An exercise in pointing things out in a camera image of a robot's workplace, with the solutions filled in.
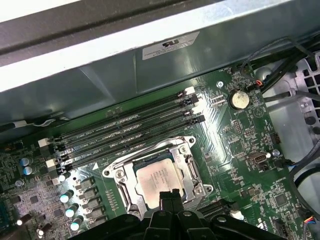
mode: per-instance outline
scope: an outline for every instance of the black ram slot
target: black ram slot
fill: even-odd
[[[77,151],[75,152],[74,154],[68,154],[67,157],[69,157],[69,159],[73,159],[73,158],[76,158],[76,157],[80,157],[81,155],[84,155],[88,152],[94,152],[94,151],[97,151],[101,148],[107,148],[111,145],[115,145],[117,144],[118,142],[120,141],[123,141],[124,139],[130,139],[134,136],[136,136],[137,134],[142,134],[143,136],[146,135],[146,134],[149,134],[150,130],[152,130],[153,128],[156,128],[156,127],[159,127],[160,125],[165,125],[165,124],[168,124],[169,122],[171,121],[177,121],[179,118],[181,117],[184,117],[184,114],[183,113],[178,113],[178,114],[175,114],[173,116],[170,116],[170,118],[166,118],[166,119],[160,119],[161,121],[158,121],[158,122],[153,122],[152,125],[145,125],[145,126],[142,126],[138,129],[134,129],[130,132],[126,132],[126,134],[120,134],[116,137],[113,137],[112,139],[110,140],[107,140],[107,141],[104,141],[100,144],[97,144],[94,146],[94,148],[90,148],[90,149],[83,149],[83,150],[80,150],[80,151]]]
[[[106,124],[108,122],[113,122],[116,119],[126,118],[126,117],[129,117],[130,115],[137,114],[138,111],[143,111],[144,112],[144,111],[146,111],[146,109],[149,110],[149,109],[152,109],[154,107],[160,107],[161,105],[168,104],[168,103],[173,102],[173,101],[178,100],[178,99],[181,99],[181,97],[179,96],[179,93],[177,93],[175,95],[172,95],[172,96],[169,96],[169,97],[166,97],[166,98],[163,98],[163,99],[160,99],[160,100],[157,100],[157,101],[153,101],[151,103],[145,104],[143,106],[140,106],[138,108],[135,108],[135,109],[132,109],[132,110],[129,110],[129,111],[121,112],[118,115],[113,115],[113,116],[108,117],[108,118],[106,118],[104,120],[95,122],[95,123],[93,123],[93,124],[91,124],[89,126],[85,126],[85,127],[79,128],[79,129],[77,129],[75,131],[68,132],[66,134],[62,134],[60,136],[60,138],[66,139],[66,138],[81,134],[83,132],[90,131],[92,128],[99,127],[99,126],[101,126],[103,124]]]
[[[205,121],[205,118],[203,115],[201,116],[198,116],[198,117],[195,117],[195,118],[192,118],[190,120],[187,120],[183,123],[180,123],[180,124],[177,124],[177,125],[174,125],[174,126],[171,126],[170,128],[166,128],[166,129],[162,129],[161,131],[159,132],[153,132],[151,135],[148,135],[148,136],[144,136],[143,138],[140,138],[140,139],[137,139],[136,141],[134,142],[131,142],[130,145],[124,145],[124,146],[120,146],[118,148],[114,148],[112,149],[111,151],[109,152],[103,152],[99,155],[96,155],[96,156],[92,156],[88,159],[86,159],[85,161],[80,161],[80,162],[75,162],[75,163],[70,163],[65,167],[66,171],[70,171],[72,169],[75,169],[75,168],[78,168],[78,167],[81,167],[81,166],[84,166],[86,164],[89,164],[91,161],[97,161],[99,160],[100,158],[105,158],[107,157],[108,155],[110,154],[115,154],[115,153],[118,153],[118,152],[121,152],[125,149],[130,149],[130,148],[134,148],[136,146],[139,146],[141,145],[144,141],[148,141],[152,138],[155,138],[155,137],[159,137],[161,135],[165,135],[166,138],[171,138],[174,136],[173,135],[170,135],[171,132],[175,132],[177,129],[180,129],[182,127],[185,127],[185,126],[189,126],[189,125],[194,125],[194,124],[198,124],[198,123],[201,123]]]
[[[114,125],[110,126],[110,128],[106,127],[105,129],[101,129],[103,128],[104,126],[108,126],[108,125],[103,125],[103,126],[100,126],[98,129],[101,129],[97,132],[95,132],[94,129],[92,129],[92,133],[86,135],[84,138],[81,138],[81,139],[78,139],[78,140],[68,140],[67,143],[70,143],[70,144],[65,144],[64,145],[64,149],[67,149],[67,148],[71,148],[72,146],[74,146],[76,143],[80,143],[82,141],[85,141],[87,139],[91,139],[92,137],[98,137],[98,136],[101,136],[101,135],[104,135],[104,134],[110,134],[109,132],[112,132],[112,131],[115,131],[115,130],[120,130],[121,128],[124,128],[124,127],[128,127],[130,125],[133,125],[133,124],[136,124],[136,123],[139,123],[140,121],[144,121],[144,120],[147,120],[151,117],[156,117],[156,116],[161,116],[163,115],[164,113],[167,113],[169,111],[174,111],[174,110],[178,110],[180,109],[182,106],[180,105],[174,105],[172,107],[169,107],[169,108],[166,108],[166,109],[163,109],[159,112],[157,112],[156,114],[152,113],[152,114],[149,114],[149,115],[146,115],[146,116],[143,116],[143,117],[140,117],[140,118],[134,118],[132,120],[128,120],[127,122],[124,122],[124,123],[115,123]]]

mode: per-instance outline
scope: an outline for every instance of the connector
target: connector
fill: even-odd
[[[280,169],[291,167],[291,166],[294,166],[295,164],[296,163],[294,161],[291,161],[290,159],[279,159],[274,162],[274,165]]]
[[[249,154],[248,158],[254,161],[255,164],[260,164],[267,160],[267,156],[263,152],[255,152],[255,153]]]

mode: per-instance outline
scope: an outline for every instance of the electrolytic capacitor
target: electrolytic capacitor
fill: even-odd
[[[51,229],[51,227],[52,225],[50,223],[47,223],[38,231],[38,235],[39,236],[45,235],[45,233],[48,232]]]
[[[23,167],[26,167],[26,166],[32,164],[33,162],[34,162],[34,160],[32,158],[23,157],[20,160],[20,165],[23,166]]]
[[[61,174],[59,176],[59,181],[60,182],[64,182],[67,178],[69,178],[71,176],[70,172],[65,172],[64,174]]]
[[[21,226],[22,224],[25,224],[26,222],[28,222],[30,219],[32,218],[32,216],[27,213],[26,215],[20,217],[17,221],[16,221],[16,224],[18,226]]]
[[[21,188],[25,184],[25,182],[21,179],[18,179],[14,184],[17,188]]]
[[[72,231],[78,231],[80,225],[82,224],[84,217],[79,215],[71,223],[70,228]]]
[[[35,166],[26,166],[23,169],[23,174],[24,175],[31,175],[31,174],[34,174],[36,171],[37,171],[37,167],[35,167]]]
[[[74,191],[68,190],[60,196],[60,201],[65,204],[69,201],[70,198],[72,198],[73,195]]]
[[[75,215],[78,208],[79,208],[79,205],[77,203],[72,204],[71,206],[68,207],[67,210],[65,210],[65,215],[68,218],[72,218]]]

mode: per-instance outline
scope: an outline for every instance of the wire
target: wire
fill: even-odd
[[[300,194],[297,186],[295,185],[295,175],[302,170],[304,167],[306,167],[308,164],[313,162],[315,159],[320,157],[320,140],[313,146],[313,148],[310,150],[310,152],[299,162],[296,163],[296,166],[291,170],[289,173],[289,184],[291,186],[291,189],[295,196],[299,199],[300,203],[308,209],[313,216],[320,220],[320,214],[317,213],[316,210],[314,210],[304,199],[304,197]]]
[[[277,95],[274,95],[274,96],[265,97],[264,101],[266,103],[269,103],[269,102],[273,102],[273,101],[286,99],[286,98],[289,98],[289,97],[291,97],[291,93],[289,91],[286,91],[286,92],[283,92],[283,93],[280,93],[280,94],[277,94]]]
[[[307,97],[309,99],[320,102],[320,96],[306,91],[295,91],[298,96]]]
[[[309,99],[312,99],[312,100],[320,102],[320,95],[317,95],[317,94],[314,94],[314,93],[310,93],[310,92],[306,92],[306,91],[295,91],[295,94],[298,97],[306,97],[306,98],[309,98]],[[266,103],[273,102],[273,101],[278,101],[278,100],[282,100],[282,99],[285,99],[285,98],[289,98],[289,97],[291,97],[291,95],[292,95],[291,92],[286,91],[286,92],[283,92],[283,93],[280,93],[280,94],[277,94],[277,95],[274,95],[274,96],[265,97],[264,101]]]
[[[317,37],[315,37],[304,46],[306,46],[312,52],[320,50],[318,38],[319,35],[317,35]],[[264,86],[261,90],[262,93],[265,93],[267,90],[273,87],[288,71],[290,71],[295,66],[297,62],[305,57],[306,54],[304,54],[303,52],[298,52],[296,54],[293,54],[292,57],[287,58],[273,73],[266,77],[266,79],[264,80]]]
[[[252,80],[253,82],[256,80],[254,77],[250,76],[249,74],[245,73],[245,66],[247,64],[250,63],[251,60],[253,60],[254,58],[256,58],[259,54],[261,54],[262,52],[264,52],[265,50],[267,50],[268,48],[272,47],[273,45],[276,45],[280,42],[284,42],[284,41],[289,41],[292,43],[293,46],[295,46],[297,49],[299,49],[304,55],[313,57],[314,54],[309,51],[308,49],[306,49],[304,46],[302,46],[301,44],[299,44],[295,39],[293,39],[290,36],[285,36],[285,37],[281,37],[279,39],[276,39],[270,43],[268,43],[267,45],[263,46],[262,48],[260,48],[259,50],[255,51],[254,53],[252,53],[241,65],[240,67],[240,74],[247,78]]]
[[[303,235],[302,235],[302,239],[306,240],[307,239],[307,223],[303,223]]]
[[[258,84],[259,87],[262,87],[262,85],[264,84],[264,83],[263,83],[262,81],[260,81],[260,80],[256,80],[255,82],[256,82],[256,84]]]
[[[305,223],[308,223],[309,221],[314,221],[314,217],[311,216],[311,217],[307,218],[306,220],[304,220]]]
[[[302,173],[295,181],[294,184],[298,188],[306,178],[310,177],[313,174],[320,173],[320,166],[313,167],[304,173]]]

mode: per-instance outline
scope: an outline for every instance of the chip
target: chip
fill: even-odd
[[[50,180],[50,181],[47,181],[45,184],[49,187],[49,186],[53,185],[54,183]]]
[[[21,202],[21,197],[20,196],[14,196],[13,198],[11,198],[11,203],[12,204],[17,204]]]
[[[30,197],[30,201],[31,201],[31,204],[35,204],[35,203],[39,202],[37,196],[32,196],[32,197]]]
[[[287,203],[287,199],[284,193],[279,196],[276,196],[274,199],[278,207],[285,205]]]
[[[141,194],[150,209],[159,206],[160,192],[171,192],[179,189],[181,197],[183,188],[176,168],[170,158],[149,164],[136,171],[138,194]]]
[[[256,190],[252,187],[248,189],[248,193],[250,196],[254,196],[256,194]]]
[[[57,209],[57,210],[54,210],[53,214],[54,214],[55,217],[60,217],[60,216],[62,216],[64,213],[63,213],[63,211],[59,208],[59,209]]]

